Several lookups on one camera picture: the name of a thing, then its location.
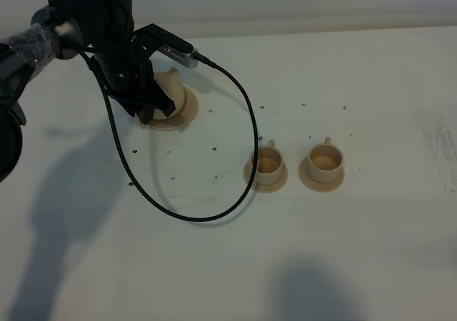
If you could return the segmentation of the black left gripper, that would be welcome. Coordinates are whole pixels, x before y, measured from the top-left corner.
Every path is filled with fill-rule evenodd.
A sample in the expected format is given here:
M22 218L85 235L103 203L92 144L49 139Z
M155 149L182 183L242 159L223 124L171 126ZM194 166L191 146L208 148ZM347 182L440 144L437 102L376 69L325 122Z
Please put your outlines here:
M80 49L93 54L108 95L140 124L176 110L154 80L150 57L164 44L190 53L190 43L155 24L135 29L132 0L48 0L48 9L54 25L76 23Z

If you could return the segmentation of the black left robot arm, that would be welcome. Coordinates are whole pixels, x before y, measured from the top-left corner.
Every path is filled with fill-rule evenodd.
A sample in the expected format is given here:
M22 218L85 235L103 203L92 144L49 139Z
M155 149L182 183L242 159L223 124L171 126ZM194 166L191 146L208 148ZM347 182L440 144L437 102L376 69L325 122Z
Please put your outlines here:
M19 98L54 59L88 56L105 96L148 123L155 112L170 116L176 104L156 82L151 56L160 52L194 68L194 47L149 24L134 26L132 0L48 0L29 29L1 41L1 177L21 155L26 118Z

